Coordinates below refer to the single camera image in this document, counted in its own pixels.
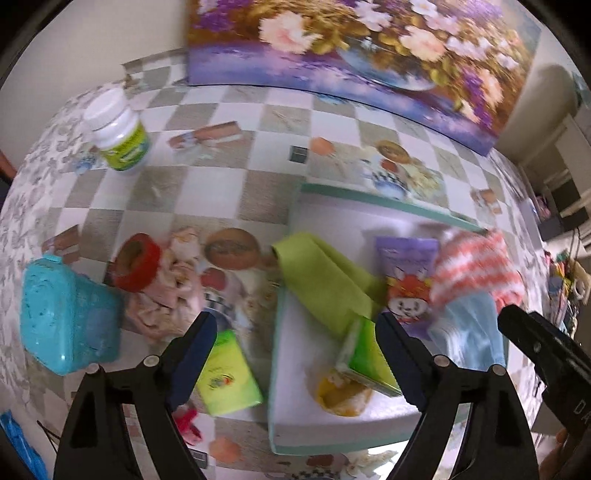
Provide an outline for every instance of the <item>green label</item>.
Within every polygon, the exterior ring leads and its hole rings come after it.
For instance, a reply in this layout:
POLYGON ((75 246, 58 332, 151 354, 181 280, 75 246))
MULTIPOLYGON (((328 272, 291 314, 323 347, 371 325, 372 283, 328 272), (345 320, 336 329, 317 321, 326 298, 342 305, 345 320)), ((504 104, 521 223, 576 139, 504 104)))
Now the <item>green label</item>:
POLYGON ((103 150, 102 154, 112 168, 121 171, 133 167, 144 158, 149 147, 150 140, 144 126, 140 123, 129 137, 119 145, 103 150))

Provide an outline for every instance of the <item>canvas print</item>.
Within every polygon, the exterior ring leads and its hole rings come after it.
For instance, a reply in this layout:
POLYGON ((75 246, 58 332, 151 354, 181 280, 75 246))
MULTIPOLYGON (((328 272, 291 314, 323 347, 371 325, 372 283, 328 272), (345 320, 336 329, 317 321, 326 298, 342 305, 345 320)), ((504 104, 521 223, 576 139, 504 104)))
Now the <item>canvas print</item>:
POLYGON ((540 29, 516 0, 189 0, 189 82, 340 96, 486 154, 540 29))

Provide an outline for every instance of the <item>white wall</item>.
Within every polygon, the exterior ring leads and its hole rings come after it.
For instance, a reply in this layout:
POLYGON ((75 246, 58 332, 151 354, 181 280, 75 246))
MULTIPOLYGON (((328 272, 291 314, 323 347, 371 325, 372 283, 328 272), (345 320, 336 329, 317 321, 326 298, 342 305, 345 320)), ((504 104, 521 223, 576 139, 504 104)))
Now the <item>white wall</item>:
MULTIPOLYGON (((186 0, 74 0, 26 49, 0 90, 0 149, 19 166, 65 101, 123 76, 121 63, 184 45, 186 0)), ((543 27, 498 148, 520 160, 572 109, 573 65, 543 27)))
POLYGON ((538 50, 521 96, 496 144, 514 162, 523 160, 566 113, 576 111, 571 72, 578 70, 552 32, 534 20, 542 29, 538 50))
POLYGON ((185 43, 186 0, 73 0, 0 90, 0 150, 18 168, 68 98, 123 78, 121 64, 185 43))

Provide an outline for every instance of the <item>blue plastic container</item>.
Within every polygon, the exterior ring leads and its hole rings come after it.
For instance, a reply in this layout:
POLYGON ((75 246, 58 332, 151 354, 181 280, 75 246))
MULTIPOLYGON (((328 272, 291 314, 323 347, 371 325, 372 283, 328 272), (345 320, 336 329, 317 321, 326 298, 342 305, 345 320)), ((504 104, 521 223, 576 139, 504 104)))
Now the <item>blue plastic container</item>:
POLYGON ((119 356, 122 299, 113 289, 45 255, 25 272, 21 303, 24 347, 58 375, 119 356))

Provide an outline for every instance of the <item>person's hand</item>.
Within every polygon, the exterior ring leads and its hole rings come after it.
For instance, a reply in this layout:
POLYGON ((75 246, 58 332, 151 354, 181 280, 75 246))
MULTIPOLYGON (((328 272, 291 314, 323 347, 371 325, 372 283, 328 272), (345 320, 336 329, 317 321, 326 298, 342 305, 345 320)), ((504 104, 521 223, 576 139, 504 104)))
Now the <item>person's hand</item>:
POLYGON ((547 455, 540 464, 540 480, 552 480, 563 466, 566 458, 563 455, 563 448, 569 434, 566 429, 560 430, 556 434, 556 443, 558 445, 547 455))
POLYGON ((568 435, 563 429, 556 435, 556 442, 556 448, 540 465, 540 480, 591 478, 591 428, 580 439, 568 435))

